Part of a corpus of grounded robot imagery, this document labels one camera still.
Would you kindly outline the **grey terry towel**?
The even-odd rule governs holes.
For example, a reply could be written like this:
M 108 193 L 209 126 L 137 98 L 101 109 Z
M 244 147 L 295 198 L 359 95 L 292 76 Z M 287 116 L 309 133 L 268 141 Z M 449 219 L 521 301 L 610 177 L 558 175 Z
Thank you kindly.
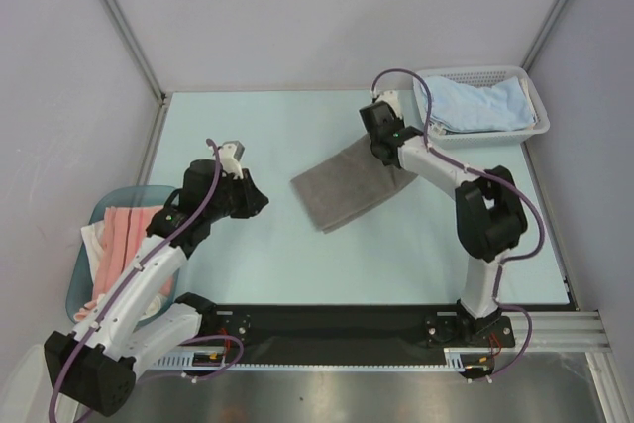
M 312 225 L 331 233 L 389 200 L 417 178 L 384 165 L 363 136 L 291 179 L 291 185 Z

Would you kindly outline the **pink striped towel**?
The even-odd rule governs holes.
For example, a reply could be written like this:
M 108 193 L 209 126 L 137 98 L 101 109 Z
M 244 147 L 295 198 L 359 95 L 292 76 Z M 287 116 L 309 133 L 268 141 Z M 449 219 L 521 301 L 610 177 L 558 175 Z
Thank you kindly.
M 146 229 L 161 206 L 107 207 L 103 233 L 104 254 L 92 284 L 91 299 L 86 300 L 72 315 L 74 322 L 86 318 L 110 291 L 132 259 L 146 236 Z

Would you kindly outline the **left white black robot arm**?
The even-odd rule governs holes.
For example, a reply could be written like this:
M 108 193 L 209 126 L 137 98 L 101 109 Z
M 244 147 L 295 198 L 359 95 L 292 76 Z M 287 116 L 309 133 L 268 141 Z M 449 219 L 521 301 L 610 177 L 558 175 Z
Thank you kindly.
M 146 236 L 111 290 L 67 334 L 54 331 L 44 344 L 52 384 L 49 419 L 67 396 L 103 416 L 116 413 L 138 380 L 160 358 L 183 344 L 216 344 L 226 357 L 243 341 L 223 330 L 211 301 L 185 293 L 150 324 L 139 324 L 159 290 L 185 266 L 225 217 L 248 219 L 267 206 L 249 171 L 234 157 L 200 159 L 184 174 L 153 217 Z

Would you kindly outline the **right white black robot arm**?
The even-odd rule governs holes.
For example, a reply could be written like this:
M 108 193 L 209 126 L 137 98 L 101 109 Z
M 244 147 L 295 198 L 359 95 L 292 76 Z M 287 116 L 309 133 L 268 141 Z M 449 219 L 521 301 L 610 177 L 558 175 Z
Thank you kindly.
M 455 203 L 457 235 L 467 252 L 468 270 L 457 303 L 456 330 L 438 327 L 439 343 L 482 347 L 501 318 L 497 294 L 502 260 L 519 244 L 527 219 L 503 166 L 479 171 L 428 143 L 407 127 L 386 101 L 360 110 L 370 151 L 385 166 L 414 173 L 444 191 Z

